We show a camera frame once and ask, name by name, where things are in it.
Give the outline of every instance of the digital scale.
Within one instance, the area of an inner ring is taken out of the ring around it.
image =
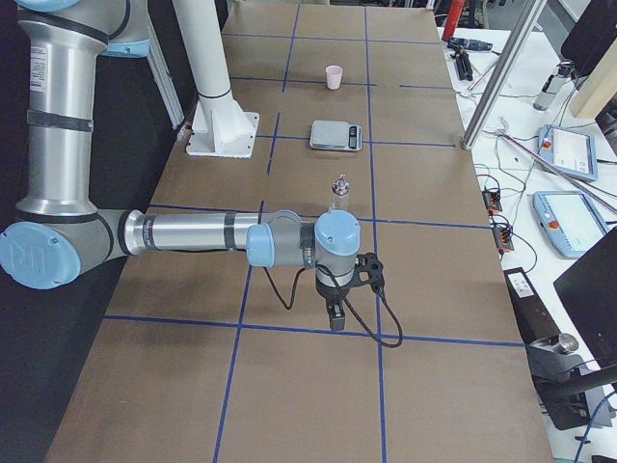
[[[538,154],[570,177],[598,179],[594,138],[561,127],[545,125],[538,136]]]
[[[362,128],[344,121],[314,121],[309,144],[314,150],[359,151]]]
[[[609,230],[591,199],[579,191],[538,191],[533,208],[550,244],[564,258],[578,259]]]

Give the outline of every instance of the white pole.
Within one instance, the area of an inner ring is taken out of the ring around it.
[[[174,9],[200,97],[187,152],[251,157],[259,115],[233,99],[214,0],[174,0]]]

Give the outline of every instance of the small glass bottle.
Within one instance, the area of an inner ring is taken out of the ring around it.
[[[345,174],[341,174],[340,177],[332,184],[332,203],[330,204],[330,208],[328,210],[347,210],[349,207],[349,190],[349,182],[347,181]]]

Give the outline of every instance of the floor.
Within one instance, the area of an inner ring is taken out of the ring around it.
[[[502,7],[497,5],[487,9],[490,29],[512,30],[516,25],[526,2],[506,0]],[[574,21],[557,0],[549,0],[544,7],[538,25],[534,30],[544,32],[550,44],[561,56],[561,44],[568,37]]]

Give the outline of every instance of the pink cup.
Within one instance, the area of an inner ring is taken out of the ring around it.
[[[340,87],[342,78],[343,68],[341,66],[332,65],[326,68],[326,85],[330,90],[336,90]]]

